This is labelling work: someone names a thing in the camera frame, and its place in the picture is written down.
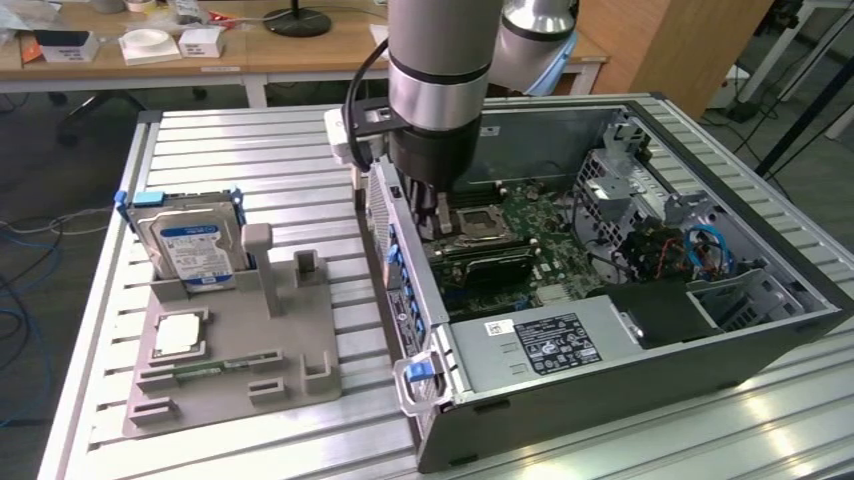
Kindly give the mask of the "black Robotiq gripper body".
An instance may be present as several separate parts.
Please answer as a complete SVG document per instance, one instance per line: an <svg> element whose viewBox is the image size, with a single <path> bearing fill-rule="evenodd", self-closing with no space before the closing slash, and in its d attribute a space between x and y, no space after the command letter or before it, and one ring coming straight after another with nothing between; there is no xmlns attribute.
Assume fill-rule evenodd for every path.
<svg viewBox="0 0 854 480"><path fill-rule="evenodd" d="M480 119L448 131L416 127L389 134L389 158L397 170L436 192L448 192L467 172L480 133Z"/></svg>

